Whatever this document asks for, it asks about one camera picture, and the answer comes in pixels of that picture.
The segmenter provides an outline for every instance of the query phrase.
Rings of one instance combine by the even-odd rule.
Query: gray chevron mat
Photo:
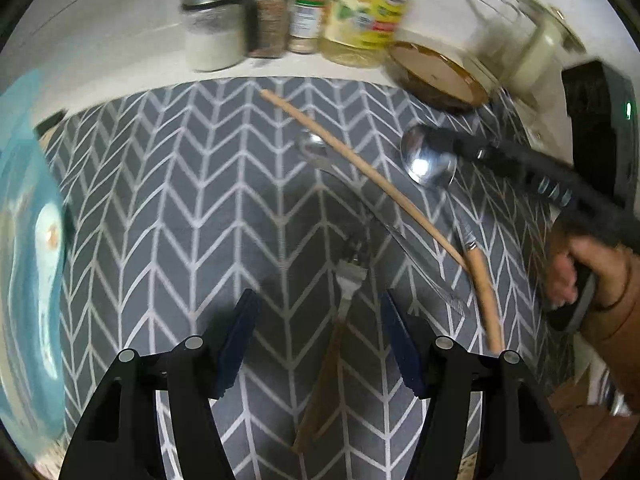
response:
[[[457,244],[452,208],[486,250],[509,348],[549,391],[570,372],[565,338],[540,315],[548,211],[507,182],[461,164],[447,191],[419,189],[398,160],[401,133],[425,122],[526,142],[506,96],[452,117],[387,86],[317,78],[234,78],[131,95],[68,118],[47,151],[74,218],[62,293],[65,438],[116,353],[167,351],[235,305],[245,287],[264,309],[236,384],[212,405],[236,478],[402,479],[427,403],[401,381],[380,325],[387,287],[412,314],[473,352],[486,349],[468,276],[353,166],[341,171],[419,245],[471,308],[462,319],[339,182],[298,156],[301,127],[264,102],[268,88],[313,116],[407,195]],[[354,298],[326,422],[302,457],[290,450],[332,327],[332,274],[346,237],[366,233],[369,276]],[[465,453],[478,444],[469,407]],[[162,455],[180,478],[168,399],[159,395]]]

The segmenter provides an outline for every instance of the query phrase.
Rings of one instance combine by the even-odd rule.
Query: oil bottle label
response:
[[[356,48],[384,48],[407,0],[331,0],[324,36]]]

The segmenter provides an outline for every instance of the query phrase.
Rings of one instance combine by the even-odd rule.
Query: cooking oil bottle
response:
[[[361,68],[379,65],[404,14],[407,0],[330,0],[322,55]]]

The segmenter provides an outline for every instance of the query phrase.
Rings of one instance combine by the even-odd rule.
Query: person's hand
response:
[[[549,252],[545,288],[554,306],[573,303],[578,298],[574,261],[590,267],[600,277],[595,304],[606,308],[622,297],[629,272],[623,250],[607,247],[588,236],[567,236],[554,225]]]

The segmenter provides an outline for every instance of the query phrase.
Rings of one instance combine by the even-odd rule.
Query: brown sleeve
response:
[[[590,310],[580,332],[609,366],[628,406],[640,412],[640,258],[631,252],[622,298],[607,310]]]

